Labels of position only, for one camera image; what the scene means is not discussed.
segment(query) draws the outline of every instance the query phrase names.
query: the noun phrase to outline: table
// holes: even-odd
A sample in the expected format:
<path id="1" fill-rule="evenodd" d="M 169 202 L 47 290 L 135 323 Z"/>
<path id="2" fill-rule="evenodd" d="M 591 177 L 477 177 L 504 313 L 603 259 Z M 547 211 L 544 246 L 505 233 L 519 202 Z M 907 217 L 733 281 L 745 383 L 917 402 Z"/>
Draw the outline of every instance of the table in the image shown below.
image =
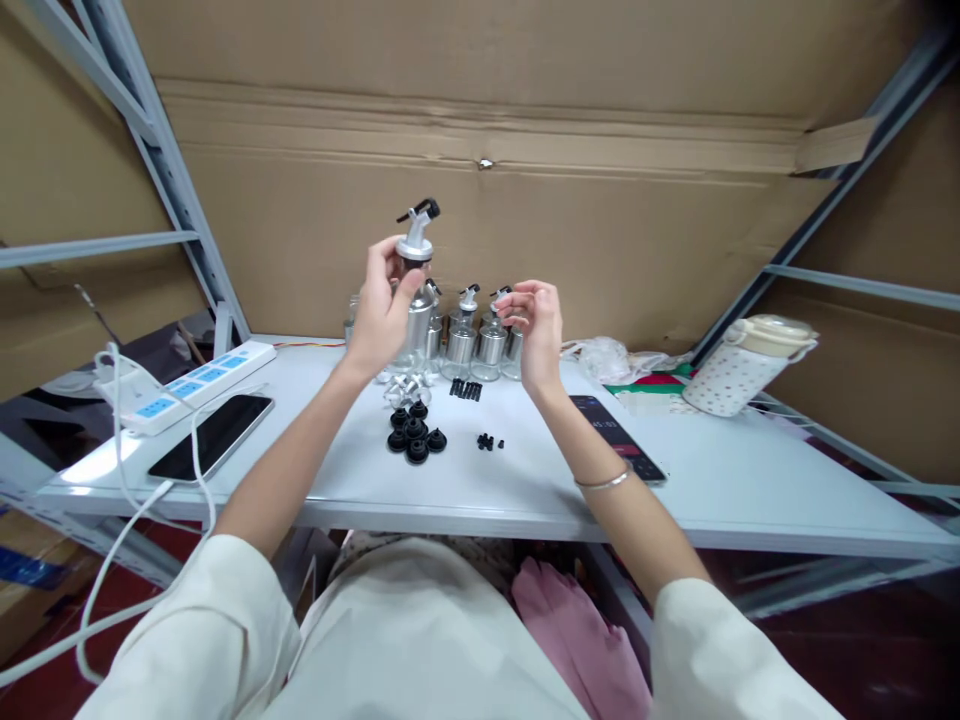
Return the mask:
<path id="1" fill-rule="evenodd" d="M 255 336 L 264 342 L 311 338 Z M 342 349 L 290 347 L 243 384 L 268 383 L 276 407 L 210 479 L 222 506 L 254 462 L 326 381 Z M 570 394 L 595 395 L 669 475 L 655 492 L 692 543 L 702 548 L 960 562 L 960 538 L 872 487 L 756 413 L 635 418 L 579 366 L 564 363 Z M 434 388 L 427 424 L 447 449 L 412 466 L 386 449 L 391 409 L 383 387 L 360 395 L 297 518 L 324 528 L 486 535 L 541 540 L 604 540 L 570 471 L 519 383 L 486 384 L 480 402 Z M 489 433 L 503 450 L 477 449 Z M 181 421 L 155 438 L 124 440 L 134 495 L 155 487 L 146 471 L 188 433 Z M 71 513 L 129 514 L 119 491 L 113 442 L 39 491 Z M 174 489 L 160 508 L 173 519 L 206 516 L 199 490 Z"/>

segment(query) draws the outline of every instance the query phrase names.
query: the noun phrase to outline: smartphone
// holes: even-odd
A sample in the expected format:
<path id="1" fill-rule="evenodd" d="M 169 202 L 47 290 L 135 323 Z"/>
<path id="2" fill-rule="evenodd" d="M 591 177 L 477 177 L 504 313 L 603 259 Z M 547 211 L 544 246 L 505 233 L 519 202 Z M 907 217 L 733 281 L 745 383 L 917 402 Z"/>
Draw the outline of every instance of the smartphone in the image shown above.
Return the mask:
<path id="1" fill-rule="evenodd" d="M 197 425 L 197 449 L 204 480 L 223 465 L 273 406 L 273 399 L 263 395 L 234 395 Z M 193 469 L 190 436 L 160 458 L 147 474 L 155 480 L 195 483 L 197 475 Z"/>
<path id="2" fill-rule="evenodd" d="M 617 451 L 617 455 L 630 463 L 637 477 L 651 487 L 659 487 L 667 482 L 667 476 L 663 470 L 640 449 L 640 446 L 599 400 L 593 395 L 571 395 L 570 399 L 597 429 L 600 436 Z"/>

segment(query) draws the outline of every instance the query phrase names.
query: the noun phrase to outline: white sleeve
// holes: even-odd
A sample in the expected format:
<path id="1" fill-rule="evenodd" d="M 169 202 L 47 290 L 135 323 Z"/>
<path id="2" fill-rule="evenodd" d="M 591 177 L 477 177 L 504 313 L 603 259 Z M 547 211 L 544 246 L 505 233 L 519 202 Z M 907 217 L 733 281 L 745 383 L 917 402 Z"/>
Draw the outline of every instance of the white sleeve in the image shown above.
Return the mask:
<path id="1" fill-rule="evenodd" d="M 654 617 L 650 720 L 841 718 L 710 583 L 670 583 Z"/>
<path id="2" fill-rule="evenodd" d="M 127 636 L 77 718 L 256 717 L 276 696 L 300 646 L 270 563 L 217 535 Z"/>

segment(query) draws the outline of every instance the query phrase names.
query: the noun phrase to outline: power strip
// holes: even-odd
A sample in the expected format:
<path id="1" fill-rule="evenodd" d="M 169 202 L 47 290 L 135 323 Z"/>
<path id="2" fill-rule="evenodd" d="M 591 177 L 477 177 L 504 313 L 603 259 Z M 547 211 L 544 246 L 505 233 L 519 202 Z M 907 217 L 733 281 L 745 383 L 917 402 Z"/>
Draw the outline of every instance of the power strip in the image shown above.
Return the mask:
<path id="1" fill-rule="evenodd" d="M 277 350 L 273 345 L 248 340 L 226 355 L 221 355 L 182 378 L 167 383 L 167 389 L 198 408 L 259 370 L 276 356 Z M 121 375 L 121 387 L 124 386 L 126 378 L 126 375 Z M 113 402 L 114 382 L 94 383 L 94 387 L 110 403 Z M 136 409 L 130 411 L 127 411 L 127 407 L 121 408 L 120 421 L 125 428 L 138 434 L 158 435 L 192 412 L 183 403 L 156 389 L 149 395 L 144 393 L 137 396 L 143 397 L 144 403 L 134 405 Z"/>

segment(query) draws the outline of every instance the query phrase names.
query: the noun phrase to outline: white shirt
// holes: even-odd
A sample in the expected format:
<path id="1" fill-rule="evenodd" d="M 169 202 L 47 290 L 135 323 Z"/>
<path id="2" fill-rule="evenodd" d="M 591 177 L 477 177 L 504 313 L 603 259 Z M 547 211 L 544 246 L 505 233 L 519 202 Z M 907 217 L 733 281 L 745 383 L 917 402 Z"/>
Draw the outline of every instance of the white shirt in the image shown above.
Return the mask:
<path id="1" fill-rule="evenodd" d="M 651 718 L 840 717 L 709 583 L 671 583 L 655 614 Z M 298 628 L 266 559 L 219 535 L 77 717 L 587 715 L 506 600 L 442 545 L 410 538 L 366 555 Z"/>

